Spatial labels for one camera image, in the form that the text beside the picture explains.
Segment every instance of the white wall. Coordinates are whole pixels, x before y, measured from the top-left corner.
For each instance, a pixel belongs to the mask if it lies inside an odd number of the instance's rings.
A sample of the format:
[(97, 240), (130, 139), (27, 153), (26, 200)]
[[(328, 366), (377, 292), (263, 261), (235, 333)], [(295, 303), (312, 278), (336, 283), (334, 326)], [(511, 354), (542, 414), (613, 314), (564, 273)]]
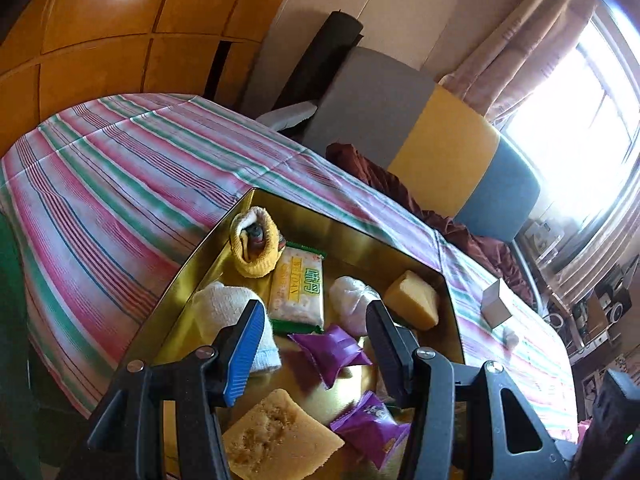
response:
[(520, 0), (284, 0), (262, 44), (242, 113), (273, 106), (307, 45), (332, 10), (364, 25), (362, 46), (442, 75), (453, 70)]

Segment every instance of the striped tablecloth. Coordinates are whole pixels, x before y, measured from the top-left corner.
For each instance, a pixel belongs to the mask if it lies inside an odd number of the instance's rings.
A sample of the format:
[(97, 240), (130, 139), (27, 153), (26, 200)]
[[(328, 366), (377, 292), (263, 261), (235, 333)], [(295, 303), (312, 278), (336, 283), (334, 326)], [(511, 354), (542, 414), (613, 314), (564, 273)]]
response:
[(575, 441), (569, 360), (514, 296), (516, 349), (479, 315), (494, 278), (399, 205), (292, 140), (203, 98), (128, 94), (61, 112), (2, 158), (0, 207), (17, 234), (30, 335), (87, 415), (140, 324), (197, 243), (251, 187), (383, 240), (446, 277), (465, 361), (497, 359), (549, 433)]

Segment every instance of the chair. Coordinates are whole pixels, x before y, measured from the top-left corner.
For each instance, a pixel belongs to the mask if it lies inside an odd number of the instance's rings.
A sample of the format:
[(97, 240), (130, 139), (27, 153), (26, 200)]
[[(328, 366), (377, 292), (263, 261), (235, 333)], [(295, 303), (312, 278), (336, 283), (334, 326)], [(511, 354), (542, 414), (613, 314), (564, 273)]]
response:
[(425, 73), (374, 50), (350, 51), (317, 109), (295, 104), (258, 122), (279, 129), (307, 118), (306, 147), (324, 155), (332, 142), (354, 144), (397, 175), (423, 209), (475, 235), (512, 242), (538, 199), (529, 164), (484, 117)]

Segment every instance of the brown blanket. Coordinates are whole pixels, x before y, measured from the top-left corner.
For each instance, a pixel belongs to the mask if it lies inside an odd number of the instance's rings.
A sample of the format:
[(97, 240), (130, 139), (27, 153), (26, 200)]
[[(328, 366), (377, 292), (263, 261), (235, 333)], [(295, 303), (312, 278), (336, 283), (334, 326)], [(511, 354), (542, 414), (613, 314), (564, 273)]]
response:
[(338, 168), (399, 203), (429, 227), (436, 229), (447, 242), (455, 245), (497, 278), (503, 278), (522, 301), (529, 306), (533, 305), (533, 294), (529, 284), (507, 244), (494, 238), (475, 236), (465, 225), (455, 222), (453, 218), (445, 218), (433, 211), (420, 209), (398, 177), (360, 155), (352, 144), (330, 144), (326, 149), (326, 158)]

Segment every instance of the blue cushion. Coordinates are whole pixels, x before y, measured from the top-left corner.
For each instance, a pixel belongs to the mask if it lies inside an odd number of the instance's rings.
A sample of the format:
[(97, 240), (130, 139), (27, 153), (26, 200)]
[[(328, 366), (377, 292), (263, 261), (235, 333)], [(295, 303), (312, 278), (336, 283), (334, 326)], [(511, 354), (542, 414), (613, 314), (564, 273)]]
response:
[(532, 167), (500, 137), (494, 158), (455, 219), (475, 235), (511, 242), (539, 194), (540, 184)]

